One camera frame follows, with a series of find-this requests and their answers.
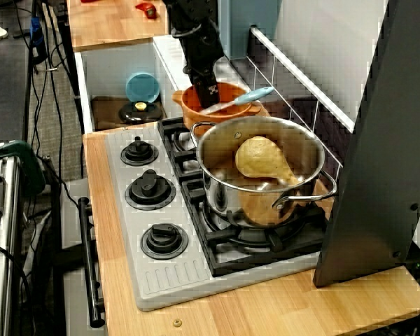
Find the stainless steel pot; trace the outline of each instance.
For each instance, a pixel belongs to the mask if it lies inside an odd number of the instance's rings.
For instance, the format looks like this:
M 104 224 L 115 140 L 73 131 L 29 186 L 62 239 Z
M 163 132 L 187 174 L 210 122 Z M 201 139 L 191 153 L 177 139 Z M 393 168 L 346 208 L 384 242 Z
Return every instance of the stainless steel pot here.
M 203 125 L 213 127 L 198 139 L 195 130 Z M 258 116 L 218 124 L 196 122 L 190 133 L 203 171 L 209 206 L 221 216 L 233 217 L 238 225 L 274 227 L 284 222 L 297 204 L 304 206 L 337 192 L 336 181 L 322 170 L 325 151 L 321 141 L 294 122 Z M 238 171 L 235 164 L 238 148 L 245 140 L 258 135 L 282 149 L 299 184 L 289 186 L 274 178 L 247 178 Z M 324 195 L 313 195 L 320 174 L 329 180 L 332 188 Z

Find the toy stove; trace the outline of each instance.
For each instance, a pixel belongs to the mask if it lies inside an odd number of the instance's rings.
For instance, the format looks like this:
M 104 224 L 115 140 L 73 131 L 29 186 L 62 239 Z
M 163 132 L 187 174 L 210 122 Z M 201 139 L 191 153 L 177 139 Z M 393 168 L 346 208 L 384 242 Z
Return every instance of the toy stove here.
M 315 204 L 260 229 L 206 203 L 182 118 L 109 134 L 111 168 L 136 304 L 142 311 L 314 268 L 326 231 Z

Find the orange bowl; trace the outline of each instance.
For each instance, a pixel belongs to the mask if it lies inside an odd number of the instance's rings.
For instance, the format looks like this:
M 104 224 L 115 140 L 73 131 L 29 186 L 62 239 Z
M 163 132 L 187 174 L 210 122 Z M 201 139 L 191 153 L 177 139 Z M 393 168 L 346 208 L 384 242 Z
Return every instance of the orange bowl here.
M 237 97 L 246 93 L 246 91 L 240 87 L 229 83 L 218 83 L 218 89 L 220 103 L 231 102 Z M 188 129 L 190 129 L 193 124 L 197 123 L 198 121 L 221 123 L 233 118 L 254 116 L 255 114 L 259 113 L 262 108 L 262 106 L 254 104 L 245 104 L 240 106 L 232 105 L 229 108 L 223 109 L 211 115 L 202 115 L 200 111 L 202 111 L 204 108 L 201 106 L 196 90 L 193 86 L 189 87 L 185 91 L 176 91 L 173 94 L 173 100 L 182 106 L 183 123 Z M 196 135 L 203 135 L 203 133 L 205 133 L 210 128 L 211 126 L 201 126 L 196 129 Z

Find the gray stove panel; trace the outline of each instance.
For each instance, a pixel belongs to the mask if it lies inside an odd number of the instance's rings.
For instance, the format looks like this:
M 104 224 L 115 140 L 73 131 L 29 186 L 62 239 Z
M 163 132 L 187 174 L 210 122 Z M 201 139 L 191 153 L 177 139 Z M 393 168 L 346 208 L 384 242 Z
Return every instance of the gray stove panel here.
M 121 151 L 137 136 L 159 150 L 158 158 L 142 167 L 128 166 L 120 159 Z M 213 278 L 157 125 L 109 134 L 106 152 L 136 304 L 140 310 L 147 312 L 315 267 L 319 253 Z M 142 211 L 126 203 L 126 188 L 147 169 L 154 169 L 176 188 L 174 200 L 162 209 Z M 141 250 L 143 233 L 158 223 L 173 223 L 187 232 L 188 246 L 180 256 L 171 260 L 154 260 Z M 239 253 L 229 247 L 224 259 L 237 258 Z

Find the screw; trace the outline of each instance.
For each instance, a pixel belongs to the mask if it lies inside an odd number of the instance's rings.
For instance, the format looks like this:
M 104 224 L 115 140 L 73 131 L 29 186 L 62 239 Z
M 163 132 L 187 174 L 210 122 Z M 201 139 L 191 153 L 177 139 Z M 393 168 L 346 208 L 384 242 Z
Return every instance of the screw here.
M 173 321 L 173 326 L 175 326 L 176 328 L 182 326 L 182 321 L 177 318 Z

